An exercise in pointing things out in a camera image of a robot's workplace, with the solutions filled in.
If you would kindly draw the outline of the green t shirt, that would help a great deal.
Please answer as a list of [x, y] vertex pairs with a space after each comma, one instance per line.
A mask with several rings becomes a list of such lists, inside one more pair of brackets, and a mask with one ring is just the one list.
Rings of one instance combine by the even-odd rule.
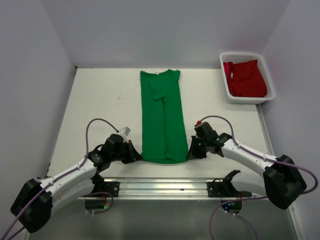
[[140, 72], [142, 157], [156, 164], [187, 161], [188, 143], [180, 93], [181, 72]]

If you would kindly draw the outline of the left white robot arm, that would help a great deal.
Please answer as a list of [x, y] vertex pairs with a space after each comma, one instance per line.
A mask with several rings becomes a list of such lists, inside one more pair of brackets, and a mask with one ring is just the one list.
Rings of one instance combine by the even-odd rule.
[[99, 196], [104, 184], [100, 173], [112, 162], [130, 164], [142, 160], [131, 140], [111, 134], [105, 143], [88, 152], [73, 167], [42, 180], [28, 180], [10, 211], [29, 233], [40, 230], [51, 215], [69, 202], [86, 195]]

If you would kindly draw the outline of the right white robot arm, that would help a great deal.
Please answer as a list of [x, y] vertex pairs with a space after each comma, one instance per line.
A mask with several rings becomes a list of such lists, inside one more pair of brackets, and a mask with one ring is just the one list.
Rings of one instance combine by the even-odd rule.
[[293, 160], [282, 155], [265, 155], [240, 145], [234, 135], [217, 134], [208, 122], [199, 121], [191, 137], [187, 159], [203, 159], [207, 153], [236, 161], [263, 178], [264, 187], [260, 195], [265, 195], [276, 207], [286, 210], [307, 188], [307, 184]]

